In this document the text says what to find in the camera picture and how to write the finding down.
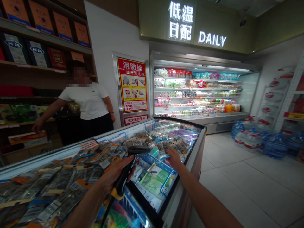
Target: barcode scanner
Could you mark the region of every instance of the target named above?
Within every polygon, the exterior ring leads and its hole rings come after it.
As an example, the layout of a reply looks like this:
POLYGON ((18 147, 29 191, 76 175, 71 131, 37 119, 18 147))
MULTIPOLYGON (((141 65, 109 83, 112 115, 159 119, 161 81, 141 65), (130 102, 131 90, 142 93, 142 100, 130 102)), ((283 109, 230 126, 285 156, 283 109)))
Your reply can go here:
POLYGON ((131 171, 133 162, 135 160, 135 156, 141 155, 141 154, 148 154, 148 153, 150 153, 150 151, 151 151, 151 149, 147 146, 130 146, 128 148, 128 157, 130 157, 131 155, 134 155, 134 159, 126 167, 124 167, 123 171, 121 172, 121 175, 119 176, 119 178, 117 179, 117 181, 114 184, 114 187, 111 192, 112 198, 104 213, 104 217, 101 221, 101 227, 103 227, 103 225, 105 223, 105 219, 107 218, 115 199, 121 200, 124 197, 124 193, 125 193, 124 187, 125 187, 128 175, 131 171))

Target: ceiling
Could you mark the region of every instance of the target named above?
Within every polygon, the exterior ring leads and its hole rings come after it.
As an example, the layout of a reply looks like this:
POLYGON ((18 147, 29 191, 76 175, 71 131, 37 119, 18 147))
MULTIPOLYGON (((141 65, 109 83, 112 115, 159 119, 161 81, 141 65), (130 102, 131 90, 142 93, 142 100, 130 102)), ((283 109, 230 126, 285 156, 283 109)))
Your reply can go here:
POLYGON ((247 14, 258 17, 284 0, 209 0, 219 2, 220 5, 227 6, 237 11, 247 10, 247 14))

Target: daily sign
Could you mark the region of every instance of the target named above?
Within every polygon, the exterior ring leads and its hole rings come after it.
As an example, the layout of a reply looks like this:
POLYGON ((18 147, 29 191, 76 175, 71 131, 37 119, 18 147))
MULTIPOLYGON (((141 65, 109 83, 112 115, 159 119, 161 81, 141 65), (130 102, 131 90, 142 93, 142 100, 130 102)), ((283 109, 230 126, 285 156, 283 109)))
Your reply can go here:
MULTIPOLYGON (((193 6, 184 5, 171 1, 169 5, 170 24, 169 38, 191 41, 192 23, 193 23, 193 6)), ((216 34, 199 32, 199 43, 223 47, 227 37, 216 34)))

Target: refrigerated display case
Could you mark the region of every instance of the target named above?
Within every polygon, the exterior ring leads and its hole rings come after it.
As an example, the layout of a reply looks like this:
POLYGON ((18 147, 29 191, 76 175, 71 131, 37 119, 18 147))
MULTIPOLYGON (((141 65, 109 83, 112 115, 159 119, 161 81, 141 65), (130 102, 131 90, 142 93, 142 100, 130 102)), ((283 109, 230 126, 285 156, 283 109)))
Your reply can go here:
MULTIPOLYGON (((126 157, 133 145, 148 146, 151 152, 136 156, 136 175, 127 183, 124 198, 113 204, 106 223, 119 220, 125 227, 132 223, 134 227, 186 226, 192 205, 178 174, 165 160, 165 149, 176 149, 199 179, 205 135, 202 125, 154 117, 6 166, 0 169, 0 207, 5 208, 0 212, 0 226, 18 222, 24 226, 30 222, 26 213, 34 210, 34 227, 62 227, 87 191, 84 183, 93 184, 112 164, 126 157), (41 199, 47 201, 41 205, 41 199), (16 210, 20 213, 12 220, 10 215, 16 210)), ((96 223, 105 208, 103 205, 96 223)))
POLYGON ((208 134, 231 130, 250 114, 259 68, 238 61, 152 51, 151 116, 208 126, 208 134))

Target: person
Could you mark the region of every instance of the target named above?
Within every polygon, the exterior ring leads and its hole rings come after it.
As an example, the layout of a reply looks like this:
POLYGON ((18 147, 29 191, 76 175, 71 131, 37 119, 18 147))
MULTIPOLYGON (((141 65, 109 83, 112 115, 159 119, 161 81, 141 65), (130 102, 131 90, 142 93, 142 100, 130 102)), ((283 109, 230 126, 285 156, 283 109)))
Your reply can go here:
POLYGON ((69 101, 80 105, 83 139, 112 131, 115 117, 107 91, 102 85, 90 80, 83 62, 72 60, 67 64, 67 69, 74 79, 73 84, 69 84, 42 117, 37 119, 32 131, 40 132, 44 123, 69 101))
MULTIPOLYGON (((168 162, 171 167, 178 172, 181 182, 191 199, 192 205, 206 228, 243 227, 231 212, 195 179, 174 150, 167 150, 167 152, 170 155, 168 162)), ((129 164, 133 158, 134 156, 132 155, 121 160, 99 178, 75 208, 64 228, 92 227, 106 195, 111 193, 113 184, 120 176, 122 169, 129 164)), ((127 181, 131 179, 134 171, 135 168, 132 169, 127 181)))

